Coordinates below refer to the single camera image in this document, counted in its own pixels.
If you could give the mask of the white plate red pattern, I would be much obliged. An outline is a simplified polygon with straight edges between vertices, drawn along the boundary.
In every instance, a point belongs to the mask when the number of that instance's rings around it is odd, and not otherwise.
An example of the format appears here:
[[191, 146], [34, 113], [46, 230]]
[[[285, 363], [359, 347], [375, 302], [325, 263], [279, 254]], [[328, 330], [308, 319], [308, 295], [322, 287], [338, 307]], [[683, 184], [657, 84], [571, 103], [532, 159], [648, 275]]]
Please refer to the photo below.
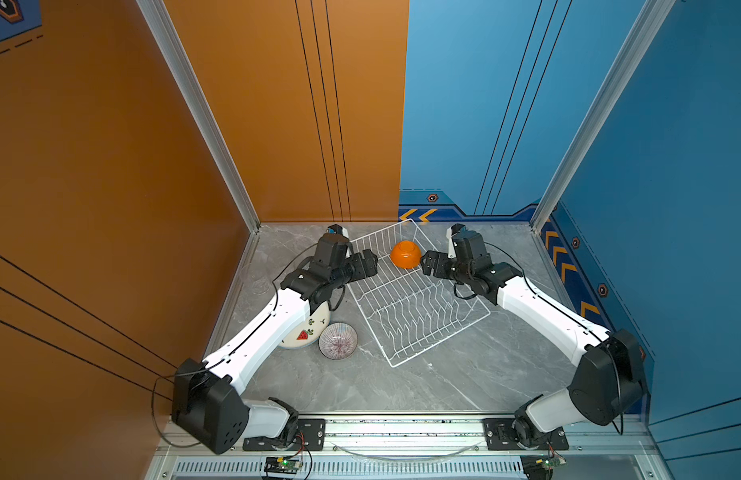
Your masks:
[[282, 339], [280, 348], [298, 349], [318, 342], [324, 329], [330, 325], [330, 316], [332, 316], [332, 312], [326, 301], [316, 309], [312, 316], [298, 324], [294, 330]]

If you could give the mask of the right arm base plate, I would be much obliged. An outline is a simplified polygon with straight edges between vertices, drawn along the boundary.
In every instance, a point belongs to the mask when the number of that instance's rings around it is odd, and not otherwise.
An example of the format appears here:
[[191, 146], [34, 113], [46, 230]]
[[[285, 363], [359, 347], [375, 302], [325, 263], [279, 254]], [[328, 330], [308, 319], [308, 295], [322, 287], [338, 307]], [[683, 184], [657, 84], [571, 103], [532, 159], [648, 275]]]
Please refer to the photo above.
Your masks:
[[496, 417], [482, 420], [481, 425], [490, 451], [569, 449], [562, 427], [544, 433], [523, 419]]

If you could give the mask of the orange bowl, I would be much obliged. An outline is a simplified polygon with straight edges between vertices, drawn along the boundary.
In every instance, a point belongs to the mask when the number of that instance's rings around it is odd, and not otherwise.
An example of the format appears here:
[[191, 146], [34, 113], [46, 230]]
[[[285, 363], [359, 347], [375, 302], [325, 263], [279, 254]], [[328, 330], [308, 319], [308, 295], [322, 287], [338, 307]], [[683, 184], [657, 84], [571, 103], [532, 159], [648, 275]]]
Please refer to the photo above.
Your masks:
[[390, 260], [398, 268], [412, 270], [419, 266], [421, 251], [418, 245], [409, 240], [402, 240], [392, 248]]

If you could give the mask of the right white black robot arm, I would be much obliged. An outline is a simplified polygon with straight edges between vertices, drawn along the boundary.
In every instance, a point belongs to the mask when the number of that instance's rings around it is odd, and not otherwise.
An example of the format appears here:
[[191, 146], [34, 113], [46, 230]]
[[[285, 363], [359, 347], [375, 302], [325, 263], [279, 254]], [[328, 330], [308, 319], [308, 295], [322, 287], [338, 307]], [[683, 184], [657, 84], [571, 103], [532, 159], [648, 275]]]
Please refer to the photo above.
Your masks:
[[571, 383], [540, 395], [514, 413], [512, 429], [524, 449], [544, 446], [566, 425], [589, 422], [614, 425], [622, 432], [622, 415], [648, 392], [642, 349], [629, 331], [610, 331], [542, 293], [513, 258], [496, 263], [491, 243], [462, 224], [447, 232], [448, 250], [424, 253], [423, 274], [467, 286], [519, 317], [550, 341], [575, 372]]

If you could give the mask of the white wire dish rack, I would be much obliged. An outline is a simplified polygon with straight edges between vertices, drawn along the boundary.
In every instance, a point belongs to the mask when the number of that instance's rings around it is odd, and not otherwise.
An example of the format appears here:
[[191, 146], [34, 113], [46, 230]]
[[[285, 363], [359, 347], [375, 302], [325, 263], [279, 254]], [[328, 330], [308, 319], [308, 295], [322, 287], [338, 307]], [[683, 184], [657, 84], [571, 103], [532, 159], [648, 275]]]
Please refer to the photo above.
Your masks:
[[348, 291], [388, 365], [396, 368], [490, 316], [482, 300], [461, 300], [452, 283], [425, 276], [418, 267], [391, 261], [392, 248], [411, 241], [421, 251], [436, 246], [418, 224], [405, 220], [352, 239], [355, 252], [378, 257], [377, 274], [348, 285]]

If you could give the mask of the small white bowl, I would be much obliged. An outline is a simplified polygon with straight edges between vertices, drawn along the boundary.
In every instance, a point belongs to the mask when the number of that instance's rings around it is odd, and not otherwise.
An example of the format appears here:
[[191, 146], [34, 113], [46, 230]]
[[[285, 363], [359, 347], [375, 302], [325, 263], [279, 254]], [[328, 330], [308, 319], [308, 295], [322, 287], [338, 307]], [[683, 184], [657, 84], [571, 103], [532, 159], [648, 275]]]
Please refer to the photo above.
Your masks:
[[325, 358], [344, 360], [352, 356], [358, 348], [358, 334], [346, 323], [330, 324], [320, 335], [318, 346]]

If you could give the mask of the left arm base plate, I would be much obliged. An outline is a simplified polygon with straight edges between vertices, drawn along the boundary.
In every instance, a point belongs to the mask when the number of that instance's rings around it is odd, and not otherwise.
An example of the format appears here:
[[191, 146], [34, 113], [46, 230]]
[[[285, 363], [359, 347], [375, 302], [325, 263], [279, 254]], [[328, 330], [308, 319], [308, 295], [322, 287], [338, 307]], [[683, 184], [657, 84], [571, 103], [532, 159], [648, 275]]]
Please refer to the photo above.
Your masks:
[[244, 439], [242, 449], [254, 452], [294, 452], [306, 446], [310, 452], [322, 451], [326, 438], [324, 418], [298, 418], [290, 422], [282, 434], [274, 437], [254, 437]]

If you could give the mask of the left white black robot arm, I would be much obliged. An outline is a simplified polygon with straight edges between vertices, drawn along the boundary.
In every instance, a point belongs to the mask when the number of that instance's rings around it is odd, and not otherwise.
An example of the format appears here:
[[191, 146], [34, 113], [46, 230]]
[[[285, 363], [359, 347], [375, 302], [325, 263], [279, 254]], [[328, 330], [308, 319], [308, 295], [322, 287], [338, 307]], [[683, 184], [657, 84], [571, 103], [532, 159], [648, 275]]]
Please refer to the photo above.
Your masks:
[[286, 336], [318, 313], [330, 313], [334, 291], [376, 276], [378, 257], [357, 250], [334, 224], [274, 279], [274, 297], [232, 340], [172, 376], [173, 424], [200, 445], [222, 454], [240, 439], [266, 438], [286, 448], [298, 435], [298, 412], [276, 398], [247, 400], [248, 383]]

